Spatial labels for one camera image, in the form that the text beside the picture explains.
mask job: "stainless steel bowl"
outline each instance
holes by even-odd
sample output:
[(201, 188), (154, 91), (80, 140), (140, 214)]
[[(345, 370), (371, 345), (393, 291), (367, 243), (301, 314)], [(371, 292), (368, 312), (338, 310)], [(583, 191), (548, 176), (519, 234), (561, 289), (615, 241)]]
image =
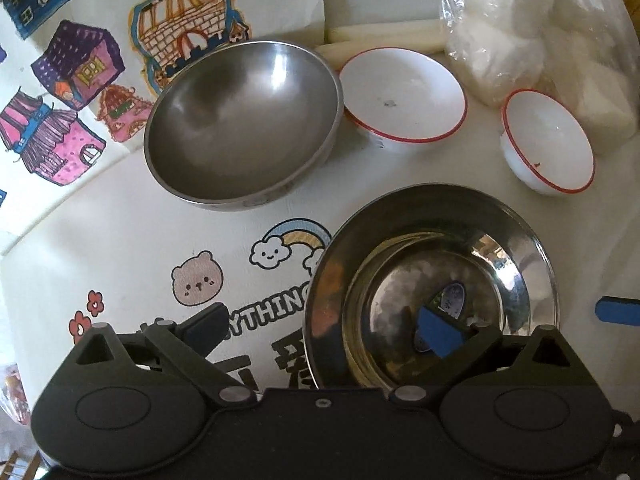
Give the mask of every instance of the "stainless steel bowl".
[(513, 335), (558, 325), (553, 270), (522, 218), (466, 187), (408, 187), (356, 213), (320, 260), (304, 329), (316, 384), (411, 384), (439, 360), (414, 346), (418, 311), (452, 282), (465, 287), (467, 324)]
[(234, 44), (162, 92), (146, 125), (146, 163), (187, 202), (260, 205), (324, 163), (342, 112), (340, 81), (318, 54), (279, 41)]

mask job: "white enamel bowl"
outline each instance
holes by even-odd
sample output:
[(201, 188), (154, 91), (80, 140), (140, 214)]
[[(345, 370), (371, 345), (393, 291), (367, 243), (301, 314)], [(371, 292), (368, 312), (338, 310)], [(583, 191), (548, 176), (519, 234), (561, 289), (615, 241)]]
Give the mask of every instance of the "white enamel bowl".
[(546, 195), (580, 193), (593, 182), (595, 160), (584, 130), (555, 99), (517, 90), (502, 108), (500, 146), (513, 173)]
[(347, 117), (393, 152), (429, 149), (466, 118), (466, 96), (453, 74), (413, 50), (367, 50), (345, 64), (340, 81)]

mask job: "pink house drawing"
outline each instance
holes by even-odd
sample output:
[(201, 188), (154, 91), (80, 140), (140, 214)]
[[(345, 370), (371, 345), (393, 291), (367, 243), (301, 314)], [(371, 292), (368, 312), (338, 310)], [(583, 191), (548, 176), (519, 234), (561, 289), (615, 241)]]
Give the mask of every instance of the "pink house drawing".
[(106, 146), (71, 110), (53, 110), (18, 90), (0, 112), (0, 137), (17, 153), (29, 173), (59, 186), (76, 181)]
[(100, 94), (98, 120), (105, 123), (111, 139), (125, 142), (146, 126), (153, 103), (138, 97), (135, 88), (109, 85)]
[(81, 110), (124, 72), (124, 63), (108, 30), (62, 20), (31, 68), (50, 94)]

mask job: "rainbow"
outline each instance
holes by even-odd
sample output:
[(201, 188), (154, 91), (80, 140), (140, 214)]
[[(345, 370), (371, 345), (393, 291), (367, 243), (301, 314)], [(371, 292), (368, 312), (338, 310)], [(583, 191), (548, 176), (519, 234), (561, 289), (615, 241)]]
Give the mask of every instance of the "rainbow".
[(284, 221), (265, 234), (262, 240), (267, 241), (272, 236), (281, 237), (286, 246), (304, 244), (312, 250), (324, 249), (331, 241), (329, 231), (318, 222), (307, 218), (292, 218)]

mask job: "tablecloth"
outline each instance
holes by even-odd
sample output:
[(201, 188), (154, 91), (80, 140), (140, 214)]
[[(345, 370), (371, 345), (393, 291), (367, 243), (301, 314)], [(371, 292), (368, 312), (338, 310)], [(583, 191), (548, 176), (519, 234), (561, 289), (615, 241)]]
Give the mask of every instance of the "tablecloth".
[(323, 0), (0, 0), (0, 254), (142, 145), (153, 102), (220, 46), (323, 43)]
[[(302, 301), (328, 237), (386, 192), (447, 182), (497, 197), (533, 227), (558, 279), (562, 333), (613, 405), (640, 416), (638, 331), (594, 315), (604, 294), (640, 298), (640, 139), (598, 160), (585, 193), (550, 198), (511, 173), (501, 131), (499, 114), (471, 100), (459, 132), (426, 155), (403, 157), (369, 146), (344, 123), (328, 163), (300, 188), (235, 213), (179, 201), (133, 154), (69, 198), (0, 264), (29, 400), (91, 322), (132, 331), (156, 317), (180, 322), (211, 301), (225, 303), (232, 320), (210, 361), (258, 389), (309, 386)], [(191, 283), (200, 287), (189, 290)]]

